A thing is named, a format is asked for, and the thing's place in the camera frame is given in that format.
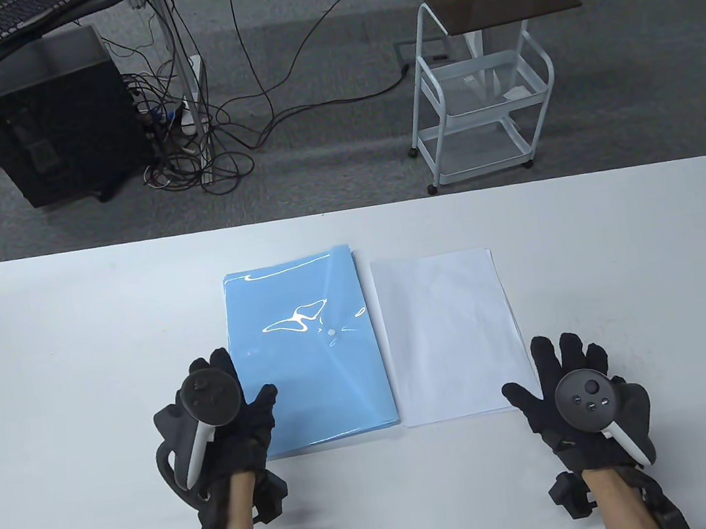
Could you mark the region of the person's left hand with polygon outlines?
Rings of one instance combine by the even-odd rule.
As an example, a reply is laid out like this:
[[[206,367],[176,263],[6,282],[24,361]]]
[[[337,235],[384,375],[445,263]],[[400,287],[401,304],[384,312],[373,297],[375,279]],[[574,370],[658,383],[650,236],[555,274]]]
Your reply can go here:
[[[219,481],[244,472],[261,480],[271,446],[277,386],[265,384],[246,401],[238,372],[224,347],[197,358],[174,402],[153,416],[162,441],[157,465],[168,487],[199,509]]]

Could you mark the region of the person's right hand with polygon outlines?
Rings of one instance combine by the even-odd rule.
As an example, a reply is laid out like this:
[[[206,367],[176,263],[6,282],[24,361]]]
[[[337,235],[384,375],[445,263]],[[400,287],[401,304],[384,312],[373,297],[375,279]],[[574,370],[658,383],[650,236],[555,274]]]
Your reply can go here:
[[[558,347],[543,336],[532,338],[530,345],[541,396],[514,382],[501,391],[566,469],[580,474],[656,462],[648,392],[639,383],[609,375],[604,348],[584,345],[568,332]]]

